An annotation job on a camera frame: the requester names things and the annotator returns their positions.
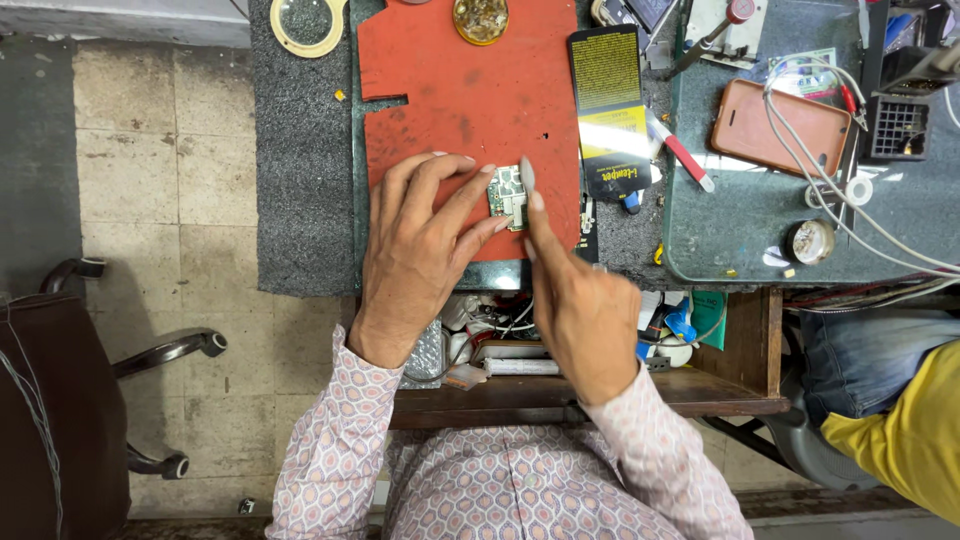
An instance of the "chair wheel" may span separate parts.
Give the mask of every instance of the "chair wheel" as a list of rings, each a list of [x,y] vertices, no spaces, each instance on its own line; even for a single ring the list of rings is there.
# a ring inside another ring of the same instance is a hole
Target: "chair wheel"
[[[107,262],[99,257],[84,257],[77,264],[77,275],[85,280],[99,280],[104,276]]]
[[[190,458],[183,454],[173,454],[163,460],[164,470],[160,475],[165,480],[179,480],[190,468]]]
[[[211,358],[218,356],[227,349],[227,339],[218,331],[209,334],[201,351]]]

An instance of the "bubble wrap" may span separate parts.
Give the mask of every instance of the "bubble wrap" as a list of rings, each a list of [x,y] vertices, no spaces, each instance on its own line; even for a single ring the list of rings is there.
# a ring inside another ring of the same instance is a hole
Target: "bubble wrap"
[[[445,357],[444,336],[440,331],[440,319],[435,319],[417,340],[417,346],[414,347],[414,352],[407,358],[403,373],[410,374],[418,379],[436,377],[444,370]],[[440,388],[441,384],[441,380],[416,382],[404,377],[400,380],[400,390]]]

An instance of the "shirt sleeve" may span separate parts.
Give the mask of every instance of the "shirt sleeve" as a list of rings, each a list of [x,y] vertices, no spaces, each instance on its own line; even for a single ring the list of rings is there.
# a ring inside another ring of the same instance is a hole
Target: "shirt sleeve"
[[[616,398],[582,407],[619,458],[627,490],[687,540],[754,537],[700,433],[663,402],[646,365]]]
[[[268,538],[366,537],[367,512],[403,368],[371,365],[333,333],[333,376],[294,425]]]

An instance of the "red-handled tool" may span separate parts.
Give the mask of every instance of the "red-handled tool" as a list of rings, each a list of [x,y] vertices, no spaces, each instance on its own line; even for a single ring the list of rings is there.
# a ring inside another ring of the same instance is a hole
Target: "red-handled tool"
[[[867,119],[864,117],[863,110],[856,105],[856,100],[853,99],[853,92],[847,88],[847,85],[840,85],[840,95],[843,96],[843,102],[847,106],[847,112],[853,117],[853,121],[860,126],[861,130],[865,132],[870,131],[867,129]]]
[[[708,176],[707,171],[700,166],[693,156],[690,156],[690,153],[686,151],[684,146],[680,143],[680,140],[677,139],[676,135],[670,133],[670,130],[666,129],[666,126],[661,124],[657,118],[653,116],[647,117],[647,130],[654,134],[654,137],[667,145],[673,155],[680,160],[680,163],[686,169],[686,172],[690,173],[690,176],[693,177],[693,180],[697,181],[698,184],[706,191],[707,193],[713,192],[713,180]]]

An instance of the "orange phone case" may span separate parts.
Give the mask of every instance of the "orange phone case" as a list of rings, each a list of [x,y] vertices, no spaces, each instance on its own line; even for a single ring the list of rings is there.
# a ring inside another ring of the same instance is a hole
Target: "orange phone case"
[[[774,90],[773,101],[810,154],[818,158],[824,172],[833,176],[840,166],[843,147],[847,142],[847,131],[851,128],[850,114],[836,107],[777,90]],[[783,124],[776,116],[773,116],[773,119],[780,135],[800,157],[806,171],[814,178],[819,177],[813,164],[804,156],[800,146]],[[759,83],[733,79],[727,84],[716,124],[713,125],[710,144],[718,152],[802,174],[800,167],[780,144],[770,127],[763,103],[763,85]]]

